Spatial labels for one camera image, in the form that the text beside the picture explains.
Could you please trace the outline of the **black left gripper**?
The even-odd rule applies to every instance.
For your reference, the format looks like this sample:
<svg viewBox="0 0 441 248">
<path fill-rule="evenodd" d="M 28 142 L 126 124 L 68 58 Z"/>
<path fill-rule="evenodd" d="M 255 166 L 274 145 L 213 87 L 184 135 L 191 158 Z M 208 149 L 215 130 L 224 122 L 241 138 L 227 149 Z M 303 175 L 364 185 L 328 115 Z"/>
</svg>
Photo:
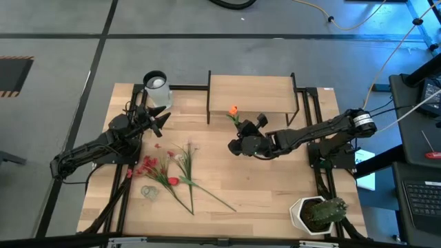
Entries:
<svg viewBox="0 0 441 248">
<path fill-rule="evenodd" d="M 144 105 L 135 105 L 131 107 L 127 111 L 130 121 L 128 136 L 135 137 L 139 134 L 143 134 L 145 130 L 152 130 L 157 137 L 162 137 L 160 129 L 163 128 L 171 116 L 170 112 L 158 116 L 165 109 L 165 106 L 145 107 Z"/>
</svg>

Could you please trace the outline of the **orange artificial tulip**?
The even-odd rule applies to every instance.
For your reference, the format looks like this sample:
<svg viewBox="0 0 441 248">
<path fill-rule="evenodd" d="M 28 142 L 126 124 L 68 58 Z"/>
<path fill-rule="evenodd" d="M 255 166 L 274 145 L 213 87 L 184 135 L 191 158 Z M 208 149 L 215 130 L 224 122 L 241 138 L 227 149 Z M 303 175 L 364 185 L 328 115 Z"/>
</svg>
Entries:
<svg viewBox="0 0 441 248">
<path fill-rule="evenodd" d="M 234 123 L 235 126 L 239 125 L 239 114 L 238 107 L 233 105 L 231 109 L 228 111 L 227 117 Z"/>
</svg>

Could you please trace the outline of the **red artificial flower bunch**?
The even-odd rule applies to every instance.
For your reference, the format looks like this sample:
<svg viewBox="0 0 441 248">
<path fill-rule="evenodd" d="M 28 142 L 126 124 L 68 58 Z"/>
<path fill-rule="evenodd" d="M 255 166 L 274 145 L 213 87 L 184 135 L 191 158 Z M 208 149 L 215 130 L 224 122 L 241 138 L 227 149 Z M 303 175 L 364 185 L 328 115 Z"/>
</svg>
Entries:
<svg viewBox="0 0 441 248">
<path fill-rule="evenodd" d="M 126 172 L 127 178 L 133 176 L 146 176 L 158 183 L 160 183 L 177 201 L 182 205 L 191 215 L 191 208 L 187 207 L 183 201 L 177 196 L 174 187 L 168 183 L 169 164 L 172 161 L 170 155 L 174 155 L 171 151 L 166 151 L 163 157 L 144 156 L 142 164 L 137 169 L 128 169 Z"/>
</svg>

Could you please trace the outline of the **white artificial flower stem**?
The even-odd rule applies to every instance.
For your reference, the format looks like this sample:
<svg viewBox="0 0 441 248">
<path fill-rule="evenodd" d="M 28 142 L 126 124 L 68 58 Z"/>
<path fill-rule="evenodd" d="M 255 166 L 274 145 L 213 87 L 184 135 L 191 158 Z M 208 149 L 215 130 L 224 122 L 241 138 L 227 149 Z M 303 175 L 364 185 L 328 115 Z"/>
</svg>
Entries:
<svg viewBox="0 0 441 248">
<path fill-rule="evenodd" d="M 192 165 L 194 153 L 198 148 L 195 147 L 191 141 L 188 141 L 182 147 L 178 146 L 178 149 L 179 151 L 174 155 L 170 155 L 170 158 L 183 173 L 182 181 L 189 187 L 191 211 L 194 213 L 193 186 L 195 186 L 195 184 L 192 181 Z"/>
</svg>

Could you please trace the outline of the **tall frosted white cylinder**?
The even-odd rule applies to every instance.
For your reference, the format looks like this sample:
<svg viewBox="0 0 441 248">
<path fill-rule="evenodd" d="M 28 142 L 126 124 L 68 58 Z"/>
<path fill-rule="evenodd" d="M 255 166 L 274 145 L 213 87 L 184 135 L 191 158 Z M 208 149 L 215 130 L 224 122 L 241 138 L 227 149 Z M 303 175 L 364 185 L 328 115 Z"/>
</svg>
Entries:
<svg viewBox="0 0 441 248">
<path fill-rule="evenodd" d="M 173 103 L 172 91 L 167 76 L 160 70 L 152 70 L 143 77 L 144 88 L 155 107 L 170 108 Z"/>
</svg>

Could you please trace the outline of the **ribbed clear glass vase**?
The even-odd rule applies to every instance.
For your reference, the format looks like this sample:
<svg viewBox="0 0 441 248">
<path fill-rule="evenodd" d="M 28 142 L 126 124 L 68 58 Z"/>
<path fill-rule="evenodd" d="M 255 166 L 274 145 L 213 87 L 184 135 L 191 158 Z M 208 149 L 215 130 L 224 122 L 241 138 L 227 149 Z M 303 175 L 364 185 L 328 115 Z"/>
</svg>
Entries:
<svg viewBox="0 0 441 248">
<path fill-rule="evenodd" d="M 154 202 L 158 197 L 159 190 L 155 186 L 144 185 L 141 188 L 141 194 Z"/>
</svg>

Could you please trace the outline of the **white hexagonal plant pot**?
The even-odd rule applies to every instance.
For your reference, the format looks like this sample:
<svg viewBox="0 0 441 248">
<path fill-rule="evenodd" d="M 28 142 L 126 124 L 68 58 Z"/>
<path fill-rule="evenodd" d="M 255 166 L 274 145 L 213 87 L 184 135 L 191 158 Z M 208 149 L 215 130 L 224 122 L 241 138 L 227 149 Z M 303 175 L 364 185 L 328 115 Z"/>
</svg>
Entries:
<svg viewBox="0 0 441 248">
<path fill-rule="evenodd" d="M 307 198 L 300 198 L 297 200 L 290 208 L 289 208 L 289 214 L 291 218 L 291 223 L 294 227 L 297 229 L 300 229 L 310 236 L 317 236 L 317 235 L 327 235 L 330 234 L 334 228 L 334 223 L 326 224 L 323 228 L 318 229 L 310 229 L 306 222 L 301 218 L 301 212 L 304 209 L 304 206 L 311 202 L 314 205 L 323 202 L 325 199 L 322 196 L 313 196 L 313 197 L 307 197 Z"/>
</svg>

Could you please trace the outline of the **green cactus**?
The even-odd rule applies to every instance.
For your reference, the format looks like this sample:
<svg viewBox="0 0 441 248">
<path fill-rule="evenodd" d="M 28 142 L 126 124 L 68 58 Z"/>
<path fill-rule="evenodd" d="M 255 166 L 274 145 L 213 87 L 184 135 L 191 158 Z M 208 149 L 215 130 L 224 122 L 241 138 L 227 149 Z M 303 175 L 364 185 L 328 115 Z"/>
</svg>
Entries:
<svg viewBox="0 0 441 248">
<path fill-rule="evenodd" d="M 339 222 L 346 217 L 348 205 L 339 198 L 332 198 L 310 208 L 310 221 L 317 225 Z"/>
</svg>

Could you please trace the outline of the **white paper sheet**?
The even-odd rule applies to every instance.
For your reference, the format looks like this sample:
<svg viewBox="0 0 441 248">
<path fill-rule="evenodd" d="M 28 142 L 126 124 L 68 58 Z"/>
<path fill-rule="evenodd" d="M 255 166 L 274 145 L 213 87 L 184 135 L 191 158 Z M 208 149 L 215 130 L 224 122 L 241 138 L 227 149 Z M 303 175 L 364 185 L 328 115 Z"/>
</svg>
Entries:
<svg viewBox="0 0 441 248">
<path fill-rule="evenodd" d="M 374 156 L 375 154 L 372 152 L 359 149 L 355 155 L 356 168 L 358 168 L 359 163 L 365 162 L 370 158 L 373 158 Z M 359 176 L 356 179 L 357 187 L 374 192 L 376 190 L 376 174 L 374 172 L 364 172 L 364 171 L 362 171 L 362 173 L 363 176 Z"/>
</svg>

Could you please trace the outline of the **grey furniture leg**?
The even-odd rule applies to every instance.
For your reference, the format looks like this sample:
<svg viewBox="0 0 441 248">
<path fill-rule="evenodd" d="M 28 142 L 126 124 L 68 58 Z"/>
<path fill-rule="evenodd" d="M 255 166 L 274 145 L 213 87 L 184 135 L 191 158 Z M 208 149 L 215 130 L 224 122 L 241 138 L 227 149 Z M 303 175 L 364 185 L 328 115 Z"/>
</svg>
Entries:
<svg viewBox="0 0 441 248">
<path fill-rule="evenodd" d="M 15 156 L 13 154 L 9 154 L 7 152 L 4 151 L 0 151 L 0 165 L 3 162 L 11 162 L 11 163 L 15 163 L 18 165 L 25 165 L 26 163 L 26 159 Z"/>
</svg>

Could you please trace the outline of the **black side desk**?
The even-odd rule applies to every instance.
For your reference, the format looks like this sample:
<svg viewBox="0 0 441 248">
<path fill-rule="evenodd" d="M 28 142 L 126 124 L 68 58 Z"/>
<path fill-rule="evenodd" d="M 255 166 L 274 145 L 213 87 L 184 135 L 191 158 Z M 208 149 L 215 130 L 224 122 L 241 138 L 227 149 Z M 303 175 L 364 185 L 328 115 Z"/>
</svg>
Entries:
<svg viewBox="0 0 441 248">
<path fill-rule="evenodd" d="M 430 189 L 441 191 L 441 159 L 431 160 L 424 155 L 434 148 L 441 152 L 441 128 L 435 126 L 427 115 L 414 111 L 408 112 L 419 103 L 420 90 L 408 87 L 403 83 L 403 77 L 389 77 L 396 116 L 402 118 L 398 122 L 402 139 L 404 158 L 394 162 L 393 177 L 398 195 L 400 221 L 402 222 L 402 239 L 410 245 L 418 247 L 441 248 L 441 194 L 435 199 L 428 199 L 425 205 L 435 207 L 429 209 L 429 214 L 413 214 L 410 197 L 406 193 L 406 184 L 424 185 L 432 182 Z"/>
</svg>

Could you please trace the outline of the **black keyboard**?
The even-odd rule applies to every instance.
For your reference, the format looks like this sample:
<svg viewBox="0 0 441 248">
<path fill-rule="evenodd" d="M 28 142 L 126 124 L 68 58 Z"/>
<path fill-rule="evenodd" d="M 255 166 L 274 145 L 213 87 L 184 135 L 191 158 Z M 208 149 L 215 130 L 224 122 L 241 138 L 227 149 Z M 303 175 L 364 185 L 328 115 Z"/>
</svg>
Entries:
<svg viewBox="0 0 441 248">
<path fill-rule="evenodd" d="M 406 180 L 402 186 L 413 226 L 441 236 L 441 182 Z"/>
</svg>

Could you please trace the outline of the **blue metal stand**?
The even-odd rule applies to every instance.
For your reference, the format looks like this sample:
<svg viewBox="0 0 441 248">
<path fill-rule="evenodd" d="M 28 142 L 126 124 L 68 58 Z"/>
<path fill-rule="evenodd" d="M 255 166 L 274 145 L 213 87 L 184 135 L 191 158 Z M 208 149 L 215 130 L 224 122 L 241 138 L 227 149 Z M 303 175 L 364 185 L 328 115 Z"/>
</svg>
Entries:
<svg viewBox="0 0 441 248">
<path fill-rule="evenodd" d="M 412 18 L 422 17 L 423 23 L 418 30 L 429 52 L 436 56 L 441 53 L 441 3 L 424 14 L 437 0 L 407 0 L 407 7 Z"/>
</svg>

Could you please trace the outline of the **black aluminium extrusion frame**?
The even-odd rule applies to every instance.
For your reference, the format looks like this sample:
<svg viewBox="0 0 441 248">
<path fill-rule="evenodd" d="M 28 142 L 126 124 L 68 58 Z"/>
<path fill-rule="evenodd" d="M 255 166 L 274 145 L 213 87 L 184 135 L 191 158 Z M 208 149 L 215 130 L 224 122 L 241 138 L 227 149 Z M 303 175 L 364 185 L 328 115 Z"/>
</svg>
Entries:
<svg viewBox="0 0 441 248">
<path fill-rule="evenodd" d="M 307 145 L 290 155 L 272 161 L 260 161 L 246 156 L 234 156 L 228 142 L 235 136 L 234 127 L 226 117 L 212 114 L 207 124 L 207 85 L 173 85 L 174 105 L 162 138 L 144 136 L 142 163 L 145 154 L 155 154 L 154 145 L 179 150 L 177 146 L 191 140 L 196 151 L 192 178 L 237 212 L 232 211 L 203 190 L 193 187 L 194 215 L 180 205 L 161 184 L 149 178 L 134 177 L 130 190 L 114 209 L 110 232 L 123 236 L 144 236 L 149 242 L 184 242 L 230 245 L 290 245 L 295 240 L 323 240 L 324 235 L 310 236 L 294 227 L 289 208 L 300 198 L 319 195 L 313 168 L 308 164 Z M 298 88 L 300 111 L 292 127 L 304 127 L 326 121 L 339 114 L 334 89 Z M 110 200 L 113 182 L 122 182 L 127 171 L 123 165 L 102 165 L 92 175 L 85 194 L 77 231 L 83 231 L 99 216 Z M 343 169 L 333 169 L 327 181 L 335 196 L 349 203 L 348 228 L 351 234 L 367 235 L 356 182 Z M 141 195 L 144 185 L 160 188 L 158 198 L 151 201 Z"/>
</svg>

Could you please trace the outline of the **red-handled screwdriver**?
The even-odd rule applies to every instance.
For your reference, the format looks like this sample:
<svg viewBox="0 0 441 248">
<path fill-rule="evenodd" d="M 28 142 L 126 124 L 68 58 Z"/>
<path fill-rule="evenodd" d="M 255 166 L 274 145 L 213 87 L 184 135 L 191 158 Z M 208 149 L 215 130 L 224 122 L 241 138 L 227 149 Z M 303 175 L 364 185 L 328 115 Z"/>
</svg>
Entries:
<svg viewBox="0 0 441 248">
<path fill-rule="evenodd" d="M 428 158 L 428 159 L 431 159 L 431 160 L 440 160 L 440 159 L 441 159 L 441 152 L 436 152 L 436 151 L 434 150 L 434 148 L 433 148 L 432 145 L 430 144 L 429 139 L 427 138 L 427 136 L 426 136 L 426 134 L 424 133 L 423 130 L 421 131 L 421 133 L 422 133 L 422 135 L 423 135 L 423 137 L 424 137 L 424 139 L 425 139 L 427 145 L 428 145 L 429 148 L 430 148 L 430 151 L 427 152 L 427 153 L 424 155 L 425 158 Z"/>
</svg>

